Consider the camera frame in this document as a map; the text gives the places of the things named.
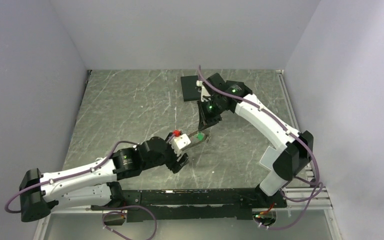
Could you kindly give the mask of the aluminium rail frame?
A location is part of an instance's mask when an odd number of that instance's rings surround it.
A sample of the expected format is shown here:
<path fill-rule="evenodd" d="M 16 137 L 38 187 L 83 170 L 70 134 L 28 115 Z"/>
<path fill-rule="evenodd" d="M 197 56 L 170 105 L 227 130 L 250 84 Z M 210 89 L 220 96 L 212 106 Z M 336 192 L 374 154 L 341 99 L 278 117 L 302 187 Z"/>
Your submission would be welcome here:
<path fill-rule="evenodd" d="M 152 137 L 166 139 L 169 133 L 179 130 L 191 140 L 184 150 L 188 163 L 176 174 L 162 165 L 145 170 L 139 176 L 119 180 L 122 190 L 257 188 L 269 173 L 259 165 L 259 161 L 272 143 L 248 121 L 231 111 L 223 112 L 222 120 L 216 125 L 198 131 L 198 101 L 184 102 L 181 87 L 182 76 L 198 76 L 198 73 L 202 73 L 205 79 L 218 73 L 225 81 L 243 82 L 265 107 L 297 129 L 286 105 L 279 76 L 273 70 L 94 70 L 60 171 L 91 164 L 107 156 L 112 148 L 130 148 L 132 144 L 141 144 Z M 204 133 L 204 139 L 199 141 L 197 133 Z M 310 155 L 310 162 L 303 169 L 315 163 L 312 150 Z M 231 227 L 229 219 L 250 222 L 268 234 L 299 229 L 308 210 L 323 210 L 331 202 L 318 179 L 308 182 L 306 188 L 288 188 L 290 182 L 280 189 L 287 203 L 285 208 L 259 209 L 251 220 L 226 217 L 191 220 L 207 224 L 212 219 L 221 223 L 215 239 L 227 237 L 224 228 Z M 93 211 L 91 205 L 83 205 L 51 213 L 69 209 L 82 210 L 84 215 L 94 213 L 101 229 L 119 237 L 137 223 L 127 221 L 126 206 Z M 183 220 L 157 220 L 147 208 L 140 206 L 139 209 L 152 216 L 151 220 L 141 222 L 153 236 L 157 236 L 157 230 L 166 224 Z"/>

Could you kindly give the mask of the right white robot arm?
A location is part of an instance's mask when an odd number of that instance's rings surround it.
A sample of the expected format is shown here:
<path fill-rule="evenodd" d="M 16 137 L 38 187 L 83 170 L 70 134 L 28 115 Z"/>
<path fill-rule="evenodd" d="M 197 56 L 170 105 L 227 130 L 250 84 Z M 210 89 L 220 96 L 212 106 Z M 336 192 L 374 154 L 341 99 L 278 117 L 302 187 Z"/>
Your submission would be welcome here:
<path fill-rule="evenodd" d="M 312 134 L 300 132 L 281 120 L 243 82 L 225 81 L 219 73 L 204 78 L 199 72 L 196 88 L 200 92 L 197 102 L 199 131 L 218 124 L 222 120 L 221 114 L 230 111 L 249 122 L 271 142 L 272 146 L 259 162 L 269 173 L 255 194 L 260 207 L 269 207 L 275 201 L 275 194 L 310 162 Z"/>

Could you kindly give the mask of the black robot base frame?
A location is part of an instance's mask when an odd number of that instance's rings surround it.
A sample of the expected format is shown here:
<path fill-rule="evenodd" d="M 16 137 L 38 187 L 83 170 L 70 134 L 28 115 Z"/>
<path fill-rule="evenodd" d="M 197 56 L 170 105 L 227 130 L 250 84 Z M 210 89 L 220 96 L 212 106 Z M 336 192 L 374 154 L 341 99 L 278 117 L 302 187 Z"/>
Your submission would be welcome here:
<path fill-rule="evenodd" d="M 258 187 L 122 190 L 115 183 L 109 186 L 110 202 L 93 204 L 91 210 L 109 211 L 127 207 L 129 223 L 152 220 L 152 216 L 140 207 L 150 210 L 157 220 L 252 220 L 258 210 L 287 207 L 282 191 L 266 196 Z"/>

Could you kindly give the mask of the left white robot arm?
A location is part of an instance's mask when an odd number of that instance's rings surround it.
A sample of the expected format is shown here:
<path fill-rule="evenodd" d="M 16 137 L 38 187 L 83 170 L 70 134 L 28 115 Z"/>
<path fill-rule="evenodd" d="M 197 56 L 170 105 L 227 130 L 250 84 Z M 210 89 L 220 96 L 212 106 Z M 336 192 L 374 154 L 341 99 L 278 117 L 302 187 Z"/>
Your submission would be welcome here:
<path fill-rule="evenodd" d="M 40 220 L 55 210 L 77 206 L 98 206 L 117 210 L 125 206 L 120 180 L 165 165 L 174 174 L 188 160 L 184 150 L 191 144 L 187 134 L 154 136 L 140 144 L 117 150 L 94 162 L 58 172 L 28 170 L 20 185 L 20 218 L 28 223 Z"/>

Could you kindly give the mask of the green key tag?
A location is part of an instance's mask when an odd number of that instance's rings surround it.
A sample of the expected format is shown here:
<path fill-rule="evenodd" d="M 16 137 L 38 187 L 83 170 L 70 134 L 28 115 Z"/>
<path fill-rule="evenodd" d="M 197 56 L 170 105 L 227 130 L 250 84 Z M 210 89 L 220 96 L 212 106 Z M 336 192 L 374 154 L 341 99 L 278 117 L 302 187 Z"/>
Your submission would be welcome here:
<path fill-rule="evenodd" d="M 205 134 L 202 132 L 199 132 L 195 136 L 199 141 L 202 141 L 205 138 Z"/>

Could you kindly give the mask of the clear plastic card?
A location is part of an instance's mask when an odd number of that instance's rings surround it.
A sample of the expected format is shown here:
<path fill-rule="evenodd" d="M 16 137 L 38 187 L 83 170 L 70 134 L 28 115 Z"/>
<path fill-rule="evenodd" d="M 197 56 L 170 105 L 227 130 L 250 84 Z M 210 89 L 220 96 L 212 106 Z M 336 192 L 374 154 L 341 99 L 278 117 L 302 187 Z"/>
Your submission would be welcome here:
<path fill-rule="evenodd" d="M 277 160 L 277 158 L 280 156 L 280 152 L 278 152 L 275 148 L 269 146 L 264 154 L 262 155 L 261 159 L 259 160 L 258 164 L 265 168 L 268 171 L 273 170 L 273 164 Z"/>

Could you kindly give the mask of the plain black rectangular box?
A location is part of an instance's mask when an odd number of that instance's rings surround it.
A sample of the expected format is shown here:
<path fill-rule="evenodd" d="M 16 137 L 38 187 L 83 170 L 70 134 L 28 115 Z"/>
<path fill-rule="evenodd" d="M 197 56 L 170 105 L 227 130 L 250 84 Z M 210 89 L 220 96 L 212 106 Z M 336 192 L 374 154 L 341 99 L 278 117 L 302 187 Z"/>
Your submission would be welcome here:
<path fill-rule="evenodd" d="M 197 75 L 182 76 L 180 78 L 182 97 L 184 102 L 199 101 L 201 93 L 197 89 L 196 82 L 199 80 Z"/>

